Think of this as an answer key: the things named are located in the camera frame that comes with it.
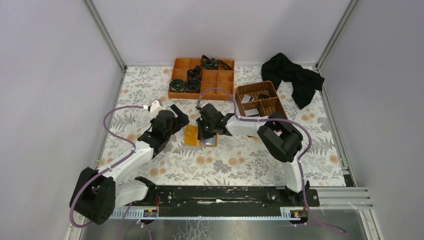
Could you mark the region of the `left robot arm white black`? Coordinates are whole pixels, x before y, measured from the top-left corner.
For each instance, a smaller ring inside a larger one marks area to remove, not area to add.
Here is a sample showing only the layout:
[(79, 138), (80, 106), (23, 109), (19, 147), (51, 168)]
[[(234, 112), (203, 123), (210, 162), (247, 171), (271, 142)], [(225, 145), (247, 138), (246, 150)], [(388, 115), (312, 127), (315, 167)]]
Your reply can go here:
[(123, 138), (130, 143), (129, 151), (109, 162), (107, 165), (93, 169), (83, 169), (78, 177), (70, 199), (69, 220), (76, 228), (84, 228), (86, 224), (75, 222), (74, 213), (89, 220), (89, 223), (103, 224), (116, 208), (130, 206), (133, 202), (156, 204), (160, 198), (156, 196), (156, 184), (144, 177), (121, 184), (133, 169), (152, 160), (163, 151), (172, 135), (189, 124), (189, 117), (175, 104), (170, 109), (153, 104), (142, 107), (153, 116), (150, 127), (137, 140)]

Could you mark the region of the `brown wicker basket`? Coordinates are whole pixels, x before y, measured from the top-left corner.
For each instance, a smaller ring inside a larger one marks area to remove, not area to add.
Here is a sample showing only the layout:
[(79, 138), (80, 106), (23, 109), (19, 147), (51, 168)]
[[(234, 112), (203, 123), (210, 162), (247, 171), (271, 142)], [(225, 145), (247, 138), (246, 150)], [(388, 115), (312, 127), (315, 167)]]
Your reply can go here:
[(240, 85), (234, 97), (243, 117), (264, 117), (278, 112), (281, 118), (288, 118), (271, 81)]

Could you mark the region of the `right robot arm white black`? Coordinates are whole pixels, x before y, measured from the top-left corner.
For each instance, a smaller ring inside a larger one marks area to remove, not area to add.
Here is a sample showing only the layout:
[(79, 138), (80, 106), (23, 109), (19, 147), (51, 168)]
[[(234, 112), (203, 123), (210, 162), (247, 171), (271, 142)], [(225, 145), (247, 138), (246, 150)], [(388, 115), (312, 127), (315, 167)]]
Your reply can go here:
[(223, 115), (212, 104), (198, 106), (200, 117), (198, 139), (207, 140), (216, 135), (249, 136), (260, 138), (274, 159), (281, 162), (286, 177), (285, 187), (294, 193), (306, 185), (295, 158), (300, 155), (303, 135), (292, 122), (280, 121), (282, 115), (274, 112), (265, 117), (237, 117), (234, 113)]

